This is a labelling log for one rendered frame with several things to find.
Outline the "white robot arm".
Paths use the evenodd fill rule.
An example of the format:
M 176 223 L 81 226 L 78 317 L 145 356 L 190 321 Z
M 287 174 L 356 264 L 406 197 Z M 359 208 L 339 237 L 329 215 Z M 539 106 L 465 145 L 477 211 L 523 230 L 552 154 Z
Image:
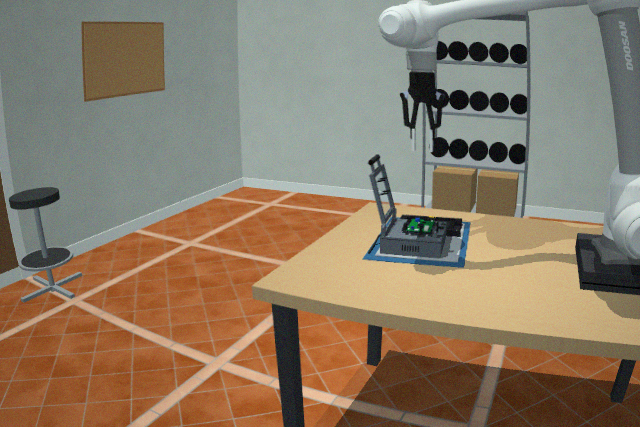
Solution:
M 432 73 L 437 70 L 437 31 L 444 26 L 586 4 L 598 17 L 619 159 L 608 183 L 602 237 L 591 244 L 603 264 L 640 265 L 640 0 L 460 0 L 434 6 L 412 0 L 386 9 L 378 26 L 387 42 L 406 47 L 408 70 Z

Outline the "green circuit board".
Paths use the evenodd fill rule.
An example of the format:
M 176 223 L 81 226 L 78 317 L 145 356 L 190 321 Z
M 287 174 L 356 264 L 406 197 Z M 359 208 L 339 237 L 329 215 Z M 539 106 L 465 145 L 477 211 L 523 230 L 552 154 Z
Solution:
M 421 220 L 420 218 L 412 219 L 406 231 L 416 231 L 420 232 L 420 226 L 422 227 L 422 232 L 430 232 L 433 226 L 433 222 L 431 219 Z

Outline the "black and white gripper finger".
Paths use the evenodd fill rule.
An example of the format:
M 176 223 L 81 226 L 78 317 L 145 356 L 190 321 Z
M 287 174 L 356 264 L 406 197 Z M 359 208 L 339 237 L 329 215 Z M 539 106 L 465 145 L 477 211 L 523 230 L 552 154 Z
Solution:
M 426 102 L 426 107 L 427 107 L 427 112 L 428 112 L 428 118 L 429 118 L 429 123 L 430 123 L 430 152 L 433 152 L 433 140 L 435 139 L 435 129 L 439 128 L 441 126 L 442 102 L 443 102 L 443 99 L 445 97 L 444 94 L 441 94 L 441 93 L 439 93 L 437 91 L 436 91 L 435 95 L 437 96 L 437 100 L 438 100 L 437 122 L 436 122 L 436 124 L 434 123 L 433 111 L 432 111 L 431 101 L 429 100 L 428 92 L 427 91 L 424 92 L 424 97 L 425 97 L 425 102 Z M 429 101 L 430 101 L 430 103 L 429 103 Z
M 419 91 L 415 92 L 415 98 L 414 98 L 414 104 L 413 104 L 413 112 L 412 112 L 412 118 L 411 118 L 411 123 L 409 122 L 409 112 L 408 112 L 408 91 L 402 92 L 400 93 L 400 97 L 402 99 L 402 104 L 403 104 L 403 117 L 404 117 L 404 125 L 410 128 L 410 138 L 412 139 L 412 151 L 416 150 L 416 117 L 417 117 L 417 113 L 418 113 L 418 107 L 419 107 Z M 418 104 L 418 106 L 417 106 Z

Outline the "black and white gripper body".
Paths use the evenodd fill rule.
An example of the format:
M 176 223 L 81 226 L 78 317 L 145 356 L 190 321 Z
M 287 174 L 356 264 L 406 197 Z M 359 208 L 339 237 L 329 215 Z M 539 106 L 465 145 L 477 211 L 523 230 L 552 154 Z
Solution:
M 418 103 L 426 103 L 424 97 L 425 91 L 428 92 L 429 100 L 431 101 L 437 91 L 435 88 L 435 74 L 433 72 L 410 72 L 408 93 L 411 95 L 413 100 L 415 98 L 416 91 L 419 91 L 420 93 Z

